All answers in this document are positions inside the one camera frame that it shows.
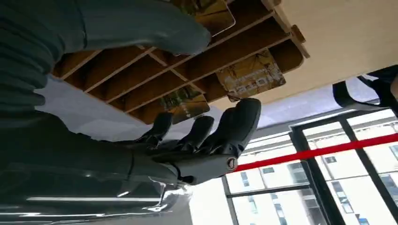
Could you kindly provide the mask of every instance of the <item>plastic wrap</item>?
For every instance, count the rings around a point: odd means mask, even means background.
[[[191,186],[176,179],[48,169],[25,165],[0,172],[6,184],[0,221],[65,224],[176,212],[192,195]]]

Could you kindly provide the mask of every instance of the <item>wooden cubby organizer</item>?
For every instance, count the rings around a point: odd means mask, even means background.
[[[154,47],[130,46],[65,55],[54,75],[146,124],[164,111],[160,98],[187,85],[208,102],[226,96],[215,72],[268,49],[280,70],[299,67],[309,55],[296,26],[276,1],[235,0],[236,24],[213,37],[195,56],[173,56]]]

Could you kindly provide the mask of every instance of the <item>building window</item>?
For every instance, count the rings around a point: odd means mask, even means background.
[[[398,160],[398,145],[390,146],[390,150],[392,154],[395,156],[395,159]]]
[[[398,205],[398,187],[395,184],[394,180],[390,175],[380,176],[382,179],[383,184],[386,186],[388,192],[392,196],[395,201],[395,204]]]
[[[273,173],[273,172],[275,172],[273,167],[263,168],[262,169],[262,173]]]
[[[304,200],[304,202],[306,203],[306,207],[308,209],[319,208],[319,205],[318,205],[318,203],[316,202],[315,199]]]
[[[301,163],[292,163],[288,165],[288,169],[295,184],[308,182],[306,173]]]
[[[275,193],[271,193],[271,198],[272,198],[272,200],[278,199],[278,196]]]
[[[331,156],[331,157],[325,157],[325,160],[327,163],[335,163],[337,162],[336,157]]]
[[[369,222],[367,221],[366,218],[360,218],[360,215],[359,215],[359,214],[355,214],[355,216],[357,217],[358,223],[359,223],[360,225],[369,225]]]
[[[243,186],[248,187],[250,184],[249,184],[249,179],[247,178],[246,172],[241,172],[240,176],[242,177]]]
[[[283,213],[282,206],[279,203],[274,204],[274,206],[276,213],[278,214],[279,222],[281,223],[281,225],[287,225],[287,221],[285,218],[285,214]]]
[[[344,192],[343,187],[341,186],[340,182],[334,181],[334,182],[332,182],[332,186],[338,196],[338,199],[341,203],[341,206],[344,209],[344,212],[345,213],[353,213],[354,210],[352,209],[350,201],[348,200],[347,196],[345,195],[345,192]]]
[[[254,213],[254,214],[259,213],[259,212],[257,211],[257,205],[256,205],[256,202],[254,201],[253,196],[248,196],[248,197],[247,197],[247,200],[249,201],[250,210],[252,211],[252,213]]]

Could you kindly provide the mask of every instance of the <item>red rope barrier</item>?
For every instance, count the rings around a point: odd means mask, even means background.
[[[298,159],[303,160],[303,159],[307,159],[307,158],[313,158],[315,156],[321,156],[321,155],[326,155],[326,154],[330,154],[330,153],[336,153],[336,152],[353,150],[353,149],[360,149],[360,148],[365,148],[365,147],[369,147],[369,146],[373,146],[373,145],[386,144],[386,143],[397,142],[397,141],[398,141],[398,134],[369,138],[369,139],[365,139],[365,140],[361,140],[361,141],[338,144],[338,145],[334,145],[334,146],[330,146],[330,147],[326,147],[326,148],[315,149],[315,150],[306,150],[306,151],[297,152],[297,153],[294,153],[291,155],[270,158],[270,159],[266,159],[266,160],[262,160],[262,161],[253,162],[253,163],[238,165],[237,169],[233,172],[239,172],[242,170],[250,170],[250,169],[267,166],[267,165],[286,163],[286,162],[290,162],[290,161],[298,160]]]

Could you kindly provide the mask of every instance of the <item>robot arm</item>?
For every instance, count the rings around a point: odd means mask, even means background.
[[[34,90],[45,87],[64,53],[138,44],[174,54],[201,52],[210,34],[188,15],[159,0],[3,0],[0,17],[0,203],[17,206],[0,221],[162,211],[186,183],[235,168],[257,125],[256,100],[238,104],[229,132],[217,132],[201,145],[203,140],[189,136],[178,146],[195,145],[194,151],[171,149],[168,158],[142,151],[161,140],[157,128],[135,144],[99,142],[34,108],[45,103]],[[250,112],[240,107],[245,102]]]

